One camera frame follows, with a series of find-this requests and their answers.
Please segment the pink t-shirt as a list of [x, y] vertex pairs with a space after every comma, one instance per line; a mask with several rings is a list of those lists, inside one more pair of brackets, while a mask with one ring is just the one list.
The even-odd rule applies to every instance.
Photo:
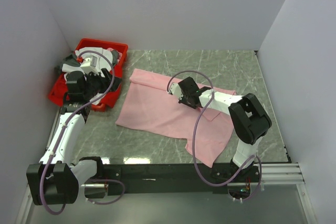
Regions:
[[229, 115], [180, 104], [169, 95], [166, 86], [170, 77], [135, 69], [129, 78], [126, 94], [116, 125], [171, 138], [185, 138], [186, 150], [208, 167], [225, 149], [234, 130]]

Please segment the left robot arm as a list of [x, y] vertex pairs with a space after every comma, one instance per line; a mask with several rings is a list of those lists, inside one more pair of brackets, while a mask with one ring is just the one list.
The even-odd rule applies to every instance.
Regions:
[[74, 167], [70, 156], [91, 110], [91, 101], [104, 97], [119, 83], [112, 71], [99, 74], [72, 71], [66, 76], [67, 91], [60, 108], [59, 123], [50, 146], [38, 164], [29, 165], [26, 176], [37, 206], [65, 205], [76, 201], [86, 181], [99, 183], [105, 170], [100, 157], [84, 157]]

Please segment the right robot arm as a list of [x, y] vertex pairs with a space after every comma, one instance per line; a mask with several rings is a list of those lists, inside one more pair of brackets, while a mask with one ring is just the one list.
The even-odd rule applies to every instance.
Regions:
[[202, 112], [213, 109], [230, 116], [239, 138], [230, 175], [235, 181], [243, 181], [249, 175], [248, 168], [254, 162], [261, 139], [272, 126], [258, 98], [252, 93], [234, 95], [216, 91], [213, 85], [200, 87], [191, 77], [169, 84], [167, 91], [190, 108]]

